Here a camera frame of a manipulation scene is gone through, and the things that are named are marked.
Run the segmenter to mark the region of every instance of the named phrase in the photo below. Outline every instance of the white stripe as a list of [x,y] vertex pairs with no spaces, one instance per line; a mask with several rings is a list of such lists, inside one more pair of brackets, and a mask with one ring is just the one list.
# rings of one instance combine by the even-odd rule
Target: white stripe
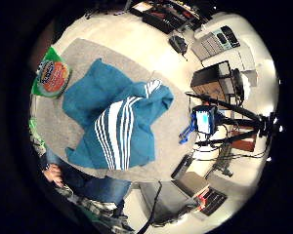
[[99,131],[100,131],[99,126],[98,126],[98,120],[99,119],[100,119],[100,117],[95,122],[95,131],[96,131],[96,134],[97,134],[97,138],[99,140],[99,143],[101,145],[101,148],[103,149],[103,152],[104,152],[104,155],[105,155],[105,159],[106,159],[108,168],[111,169],[111,164],[110,164],[110,162],[108,160],[108,155],[107,155],[107,151],[106,151],[106,148],[105,148],[105,144],[103,143],[103,139],[102,139],[101,133],[99,133]]
[[121,170],[116,125],[117,125],[117,115],[122,103],[123,101],[113,103],[110,106],[109,112],[108,112],[108,134],[109,134],[110,144],[113,150],[116,170]]
[[129,116],[129,113],[128,113],[128,105],[130,104],[131,101],[135,100],[135,97],[129,97],[129,101],[128,103],[126,104],[126,106],[124,107],[124,110],[125,110],[125,131],[123,132],[123,138],[124,138],[124,143],[123,143],[123,146],[124,146],[124,169],[126,168],[126,161],[127,161],[127,158],[128,158],[128,125],[130,123],[130,116]]
[[147,85],[145,85],[145,91],[146,91],[146,98],[148,98]]
[[108,140],[106,138],[106,132],[105,132],[105,111],[104,111],[104,113],[102,113],[100,120],[101,120],[100,121],[101,123],[99,122],[100,123],[100,128],[101,128],[101,130],[103,132],[103,139],[104,139],[104,142],[105,142],[105,145],[106,145],[106,148],[107,148],[107,152],[108,152],[107,155],[108,155],[109,161],[111,163],[111,168],[112,169],[115,169],[115,165],[114,165],[114,162],[113,162],[113,157],[112,157],[111,149],[109,147],[109,143],[108,143]]
[[161,81],[160,80],[154,80],[149,82],[149,93],[153,93],[155,90],[157,90],[161,86]]
[[120,139],[120,147],[121,147],[121,159],[122,159],[122,168],[125,167],[125,145],[124,145],[124,119],[127,119],[125,117],[125,110],[127,105],[129,104],[129,102],[131,101],[131,97],[127,97],[127,100],[125,102],[125,104],[123,104],[123,111],[122,111],[122,115],[121,115],[121,120],[120,120],[120,131],[119,131],[119,139]]
[[130,159],[130,141],[131,141],[131,134],[133,132],[133,126],[134,126],[134,121],[135,121],[135,117],[134,117],[134,113],[133,113],[133,109],[132,109],[132,105],[137,102],[138,100],[142,99],[141,97],[137,97],[134,101],[132,101],[129,104],[129,112],[130,112],[130,126],[129,126],[129,133],[128,133],[128,141],[127,141],[127,147],[128,147],[128,152],[127,152],[127,157],[126,157],[126,170],[129,168],[129,159]]

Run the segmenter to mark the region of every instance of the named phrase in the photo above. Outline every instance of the screen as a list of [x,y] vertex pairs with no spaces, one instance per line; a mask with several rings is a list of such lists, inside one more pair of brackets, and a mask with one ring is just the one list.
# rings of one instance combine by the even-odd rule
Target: screen
[[196,111],[197,130],[204,134],[210,134],[208,111]]

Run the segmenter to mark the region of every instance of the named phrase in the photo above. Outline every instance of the black bag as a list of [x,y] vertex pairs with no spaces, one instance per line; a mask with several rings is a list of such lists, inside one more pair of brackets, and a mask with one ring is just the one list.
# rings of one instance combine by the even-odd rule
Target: black bag
[[169,38],[169,44],[174,48],[178,54],[182,56],[187,52],[188,45],[185,39],[180,36],[172,36]]

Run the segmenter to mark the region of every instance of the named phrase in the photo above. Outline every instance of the computer monitor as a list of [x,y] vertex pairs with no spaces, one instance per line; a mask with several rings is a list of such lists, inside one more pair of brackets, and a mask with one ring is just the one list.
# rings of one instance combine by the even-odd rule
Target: computer monitor
[[216,132],[217,111],[215,105],[198,105],[193,108],[192,113],[196,119],[196,130],[206,135],[213,135]]
[[210,116],[208,111],[196,111],[197,131],[206,135],[211,134]]

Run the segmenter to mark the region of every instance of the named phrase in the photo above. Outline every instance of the person's hand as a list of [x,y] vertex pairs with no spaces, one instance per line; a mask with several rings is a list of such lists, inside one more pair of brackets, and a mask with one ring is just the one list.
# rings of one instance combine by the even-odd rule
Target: person's hand
[[49,182],[53,181],[58,187],[63,187],[62,172],[58,165],[50,164],[43,174]]

